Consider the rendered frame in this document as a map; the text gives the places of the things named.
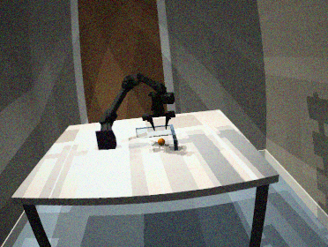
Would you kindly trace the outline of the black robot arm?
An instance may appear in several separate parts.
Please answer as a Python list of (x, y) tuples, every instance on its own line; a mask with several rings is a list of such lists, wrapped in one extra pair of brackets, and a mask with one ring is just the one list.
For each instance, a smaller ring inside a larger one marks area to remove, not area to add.
[[(138, 80), (135, 80), (138, 79)], [(138, 86), (141, 82), (145, 83), (157, 93), (151, 91), (148, 96), (152, 96), (153, 105), (157, 104), (174, 104), (175, 96), (173, 92), (167, 92), (167, 88), (159, 81), (153, 81), (149, 79), (146, 75), (141, 73), (131, 74), (124, 78), (122, 87), (119, 94), (116, 96), (111, 107), (104, 111), (103, 115), (99, 119), (99, 124), (101, 124), (101, 131), (112, 130), (113, 122), (117, 118), (116, 111), (120, 104), (123, 102), (126, 94), (133, 89), (134, 86)]]

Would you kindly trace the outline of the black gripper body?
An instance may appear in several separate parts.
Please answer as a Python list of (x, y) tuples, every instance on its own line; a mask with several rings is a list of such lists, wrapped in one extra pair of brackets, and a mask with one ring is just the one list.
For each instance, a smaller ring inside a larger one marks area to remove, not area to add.
[(175, 117), (175, 112), (174, 110), (168, 111), (167, 113), (163, 113), (163, 106), (161, 104), (153, 105), (153, 115), (148, 114), (143, 114), (142, 115), (142, 120), (143, 121), (149, 121), (152, 120), (154, 117), (162, 117), (165, 116), (166, 118), (171, 118)]

